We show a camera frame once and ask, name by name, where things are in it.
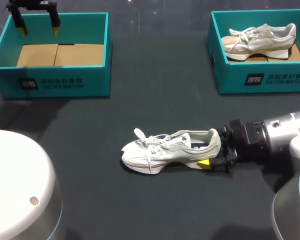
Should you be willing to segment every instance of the shoe box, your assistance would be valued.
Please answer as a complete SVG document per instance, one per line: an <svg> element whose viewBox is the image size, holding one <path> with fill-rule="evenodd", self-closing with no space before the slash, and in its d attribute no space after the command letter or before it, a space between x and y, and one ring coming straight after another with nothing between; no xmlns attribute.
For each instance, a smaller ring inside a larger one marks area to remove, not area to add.
<svg viewBox="0 0 300 240"><path fill-rule="evenodd" d="M287 60L263 56L242 62L227 59L221 38L229 35L229 29L290 23L296 25L296 41ZM300 9L213 11L207 47L220 94L300 92Z"/></svg>
<svg viewBox="0 0 300 240"><path fill-rule="evenodd" d="M0 91L6 99L107 97L112 39L108 13L23 14L24 36L10 15L0 37Z"/></svg>

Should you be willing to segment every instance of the cardboard bottom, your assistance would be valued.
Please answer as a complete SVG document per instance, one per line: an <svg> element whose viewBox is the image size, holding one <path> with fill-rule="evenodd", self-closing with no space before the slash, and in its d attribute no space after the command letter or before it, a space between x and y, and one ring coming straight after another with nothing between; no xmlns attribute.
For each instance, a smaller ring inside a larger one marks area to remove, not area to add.
<svg viewBox="0 0 300 240"><path fill-rule="evenodd" d="M23 45L17 67L102 65L103 44Z"/></svg>
<svg viewBox="0 0 300 240"><path fill-rule="evenodd" d="M300 62L300 51L296 44L292 46L291 55L288 59L276 59L266 56L251 56L248 57L245 61L232 61L228 60L229 63L262 63L262 62Z"/></svg>

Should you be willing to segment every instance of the shoe tongue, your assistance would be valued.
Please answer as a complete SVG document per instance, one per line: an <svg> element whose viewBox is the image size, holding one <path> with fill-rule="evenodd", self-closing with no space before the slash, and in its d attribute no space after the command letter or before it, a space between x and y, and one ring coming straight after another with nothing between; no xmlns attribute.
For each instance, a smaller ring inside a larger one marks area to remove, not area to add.
<svg viewBox="0 0 300 240"><path fill-rule="evenodd" d="M257 32L257 33L259 33L259 32L264 32L264 31L266 31L266 30L269 30L270 29L270 26L268 25L268 24L263 24L262 26L258 26L256 29L255 29L255 31Z"/></svg>
<svg viewBox="0 0 300 240"><path fill-rule="evenodd" d="M184 143L187 147L191 148L191 139L189 133L184 133L182 135L176 136L167 142L168 145L175 143Z"/></svg>

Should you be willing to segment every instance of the shoelace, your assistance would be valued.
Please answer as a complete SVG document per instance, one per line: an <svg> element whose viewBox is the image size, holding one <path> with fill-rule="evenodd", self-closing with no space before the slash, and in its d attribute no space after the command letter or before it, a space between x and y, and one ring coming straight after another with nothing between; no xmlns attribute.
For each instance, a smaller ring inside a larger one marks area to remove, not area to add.
<svg viewBox="0 0 300 240"><path fill-rule="evenodd" d="M236 31L236 30L233 30L230 28L229 32L230 32L231 36L238 37L238 40L235 42L233 47L230 49L229 53L231 52L232 49L234 49L238 45L238 43L241 40L248 43L249 39L256 39L258 36L254 35L254 30L255 30L254 27L249 27L243 31Z"/></svg>
<svg viewBox="0 0 300 240"><path fill-rule="evenodd" d="M169 149L170 147L166 145L166 142L171 139L171 137L167 134L161 134L157 136L149 136L146 137L145 134L139 129L134 129L135 135L142 141L145 146L147 146L147 162L149 164L149 170L151 172L151 154L157 153L160 148Z"/></svg>

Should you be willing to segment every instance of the teal box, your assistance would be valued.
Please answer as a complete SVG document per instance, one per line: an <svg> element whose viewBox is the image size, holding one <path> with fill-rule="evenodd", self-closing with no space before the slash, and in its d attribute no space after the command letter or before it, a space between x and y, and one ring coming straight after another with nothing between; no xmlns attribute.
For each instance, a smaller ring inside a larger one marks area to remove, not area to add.
<svg viewBox="0 0 300 240"><path fill-rule="evenodd" d="M221 38L229 29L243 31L268 24L272 27L296 25L296 45L300 51L300 9L213 11L208 32L208 52L220 94L300 92L300 61L236 62L227 60ZM258 82L247 85L250 77Z"/></svg>
<svg viewBox="0 0 300 240"><path fill-rule="evenodd" d="M0 37L0 91L4 98L107 97L112 40L108 13L60 13L55 36L49 14L22 15L28 35L10 15ZM102 65L16 67L23 45L103 44Z"/></svg>

